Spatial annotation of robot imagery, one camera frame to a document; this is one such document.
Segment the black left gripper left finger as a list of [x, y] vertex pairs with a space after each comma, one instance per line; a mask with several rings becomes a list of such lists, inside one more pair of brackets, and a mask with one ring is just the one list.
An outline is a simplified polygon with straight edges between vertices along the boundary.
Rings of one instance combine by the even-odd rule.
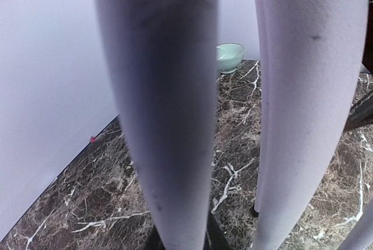
[[163, 250], [163, 243], [155, 226], [146, 240], [145, 250]]

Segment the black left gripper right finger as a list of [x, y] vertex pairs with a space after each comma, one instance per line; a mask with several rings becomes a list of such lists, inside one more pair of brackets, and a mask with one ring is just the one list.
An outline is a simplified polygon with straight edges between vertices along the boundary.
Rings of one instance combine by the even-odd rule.
[[224, 237], [216, 219], [209, 213], [205, 237], [205, 249], [230, 250], [229, 243]]

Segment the white folding tripod stand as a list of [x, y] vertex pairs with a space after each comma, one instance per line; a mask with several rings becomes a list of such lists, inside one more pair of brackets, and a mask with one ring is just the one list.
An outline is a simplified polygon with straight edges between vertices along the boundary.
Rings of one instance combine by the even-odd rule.
[[[205, 244], [218, 0], [95, 0], [119, 120], [166, 249]], [[262, 68], [254, 249], [277, 249], [343, 132], [368, 0], [255, 0]]]

